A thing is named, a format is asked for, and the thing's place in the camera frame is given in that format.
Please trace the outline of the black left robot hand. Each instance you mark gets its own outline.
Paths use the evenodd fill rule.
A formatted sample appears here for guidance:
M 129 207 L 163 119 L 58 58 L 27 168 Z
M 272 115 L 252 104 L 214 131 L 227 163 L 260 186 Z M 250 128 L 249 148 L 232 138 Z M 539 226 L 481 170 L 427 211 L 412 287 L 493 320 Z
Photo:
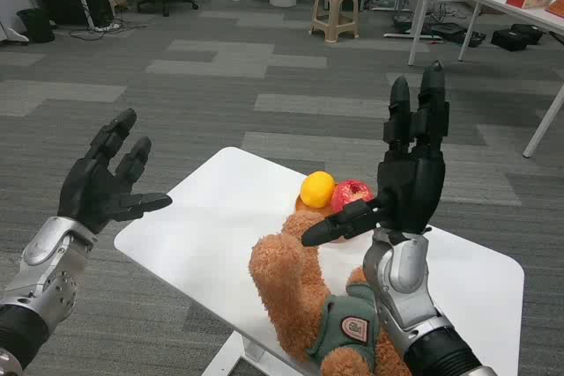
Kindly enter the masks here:
M 165 193 L 132 192 L 149 159 L 149 137 L 138 139 L 113 173 L 108 168 L 136 120 L 136 112 L 129 108 L 101 127 L 85 156 L 75 162 L 63 182 L 58 216 L 73 219 L 97 234 L 111 221 L 136 220 L 172 204 Z

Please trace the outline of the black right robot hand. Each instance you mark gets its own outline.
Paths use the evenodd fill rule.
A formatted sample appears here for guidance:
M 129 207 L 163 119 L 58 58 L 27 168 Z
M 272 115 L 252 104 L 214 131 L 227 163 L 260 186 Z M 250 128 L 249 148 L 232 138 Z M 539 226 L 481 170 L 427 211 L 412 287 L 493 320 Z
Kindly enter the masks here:
M 426 230 L 445 178 L 442 141 L 449 131 L 449 103 L 442 63 L 425 68 L 415 111 L 407 80 L 398 77 L 389 111 L 382 135 L 389 149 L 377 168 L 375 199 L 356 200 L 313 225 L 301 237 L 303 246 L 316 247 L 340 237 L 349 240 L 377 226 L 414 234 Z

